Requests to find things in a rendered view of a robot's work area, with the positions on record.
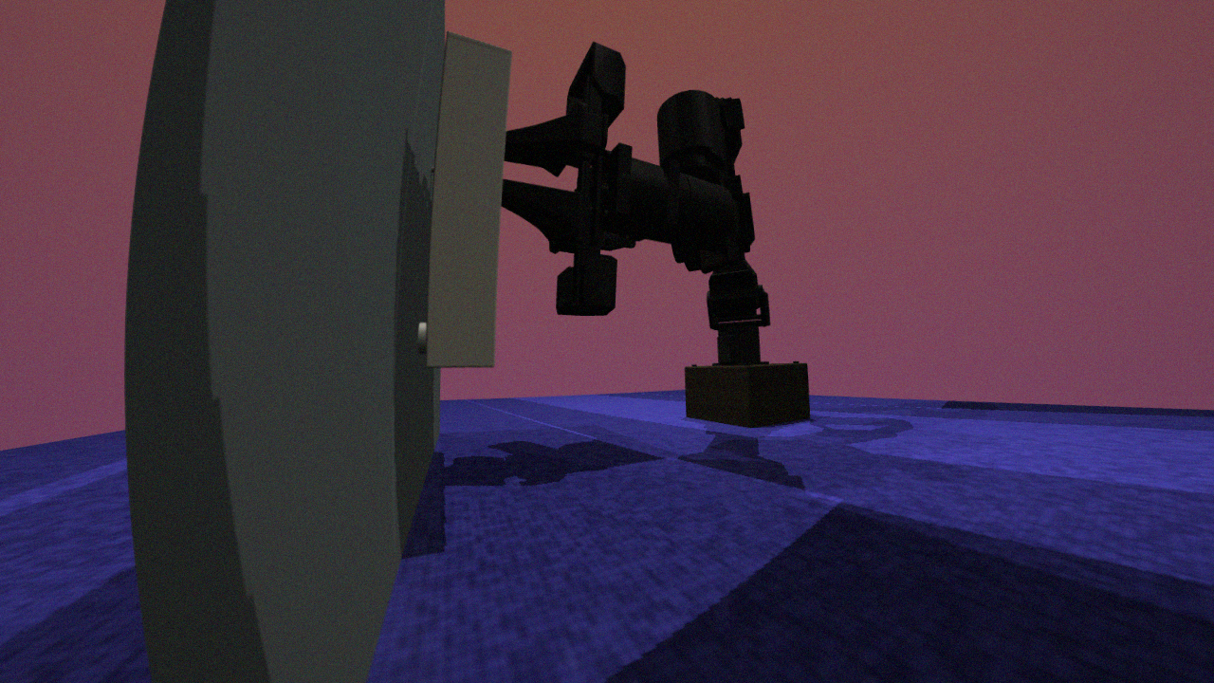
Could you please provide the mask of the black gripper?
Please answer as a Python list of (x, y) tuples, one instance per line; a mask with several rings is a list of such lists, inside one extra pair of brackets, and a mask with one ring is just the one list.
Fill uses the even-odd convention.
[(625, 102), (623, 55), (592, 42), (571, 82), (565, 116), (505, 133), (504, 161), (543, 167), (558, 177), (579, 167), (578, 190), (503, 180), (503, 207), (549, 239), (551, 252), (574, 252), (558, 275), (558, 315), (607, 315), (615, 308), (618, 260), (601, 254), (601, 230), (635, 241), (671, 241), (690, 211), (681, 161), (656, 165), (619, 142), (605, 150), (608, 129)]

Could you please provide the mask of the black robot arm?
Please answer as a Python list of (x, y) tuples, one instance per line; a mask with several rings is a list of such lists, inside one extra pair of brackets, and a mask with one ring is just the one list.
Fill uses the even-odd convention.
[(750, 194), (743, 194), (741, 175), (734, 175), (742, 129), (741, 99), (717, 99), (700, 90), (673, 93), (656, 114), (660, 165), (669, 158), (681, 161), (680, 173), (690, 182), (690, 211), (665, 245), (688, 271), (714, 271), (707, 300), (719, 363), (711, 366), (770, 363), (762, 362), (759, 334), (770, 325), (770, 298), (745, 261), (755, 239)]

